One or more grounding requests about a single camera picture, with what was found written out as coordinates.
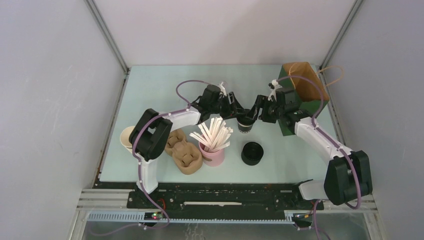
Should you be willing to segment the black cup lid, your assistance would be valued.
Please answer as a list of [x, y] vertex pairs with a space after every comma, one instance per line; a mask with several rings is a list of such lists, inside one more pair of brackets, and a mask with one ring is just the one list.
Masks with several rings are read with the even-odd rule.
[[251, 117], [248, 116], [249, 109], [244, 109], [243, 113], [236, 117], [237, 123], [242, 126], [252, 126], [255, 123]]

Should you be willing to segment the green paper bag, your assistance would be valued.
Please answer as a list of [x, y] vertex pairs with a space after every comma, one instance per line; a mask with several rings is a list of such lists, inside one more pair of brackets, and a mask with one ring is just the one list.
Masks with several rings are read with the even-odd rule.
[[300, 102], [300, 109], [313, 115], [320, 108], [321, 97], [318, 90], [308, 81], [298, 78], [299, 76], [307, 78], [314, 82], [322, 92], [323, 108], [330, 100], [329, 95], [324, 89], [324, 85], [317, 76], [315, 70], [308, 62], [290, 62], [282, 65], [279, 78], [292, 76], [291, 79], [284, 79], [279, 82], [283, 87], [294, 87], [297, 93], [296, 99]]

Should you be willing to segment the black paper coffee cup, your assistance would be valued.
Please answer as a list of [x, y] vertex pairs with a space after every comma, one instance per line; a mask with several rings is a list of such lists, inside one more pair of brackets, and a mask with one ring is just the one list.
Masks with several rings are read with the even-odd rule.
[[237, 128], [238, 130], [243, 133], [247, 134], [249, 133], [254, 125], [255, 121], [237, 121]]

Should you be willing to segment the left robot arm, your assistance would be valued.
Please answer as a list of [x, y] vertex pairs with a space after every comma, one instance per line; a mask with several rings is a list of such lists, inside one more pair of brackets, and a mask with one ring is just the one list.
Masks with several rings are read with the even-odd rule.
[[211, 115], [218, 114], [224, 120], [247, 114], [233, 92], [226, 92], [222, 84], [209, 84], [202, 95], [180, 110], [159, 113], [147, 109], [132, 130], [128, 140], [132, 155], [138, 161], [137, 186], [142, 192], [138, 201], [145, 208], [153, 208], [158, 202], [157, 161], [163, 153], [170, 133], [186, 126], [199, 125]]

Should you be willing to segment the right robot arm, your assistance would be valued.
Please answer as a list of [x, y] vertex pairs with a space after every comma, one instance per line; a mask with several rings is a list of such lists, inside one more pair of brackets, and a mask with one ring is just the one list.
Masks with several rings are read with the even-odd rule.
[[294, 135], [312, 147], [327, 166], [323, 180], [307, 180], [291, 194], [291, 204], [304, 209], [311, 200], [329, 200], [334, 205], [360, 201], [373, 192], [368, 155], [353, 151], [328, 134], [315, 115], [301, 108], [292, 87], [275, 87], [269, 96], [258, 95], [250, 114], [266, 123], [281, 121]]

